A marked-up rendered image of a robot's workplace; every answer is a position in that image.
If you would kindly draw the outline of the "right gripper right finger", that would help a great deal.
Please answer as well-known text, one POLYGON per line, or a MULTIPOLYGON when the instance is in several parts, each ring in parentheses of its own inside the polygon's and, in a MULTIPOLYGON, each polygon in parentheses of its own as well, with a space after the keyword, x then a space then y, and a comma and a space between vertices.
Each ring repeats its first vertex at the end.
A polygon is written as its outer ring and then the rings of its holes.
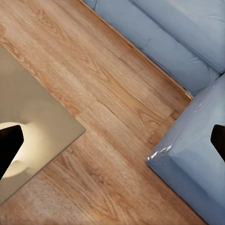
POLYGON ((210 140, 222 159, 225 161, 225 127, 214 125, 210 140))

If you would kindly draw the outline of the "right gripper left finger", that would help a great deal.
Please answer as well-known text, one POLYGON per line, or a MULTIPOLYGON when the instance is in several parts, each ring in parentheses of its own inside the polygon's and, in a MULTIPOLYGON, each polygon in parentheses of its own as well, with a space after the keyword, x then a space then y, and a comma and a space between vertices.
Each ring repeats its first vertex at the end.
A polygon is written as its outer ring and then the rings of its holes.
POLYGON ((20 125, 0 129, 0 180, 23 144, 20 125))

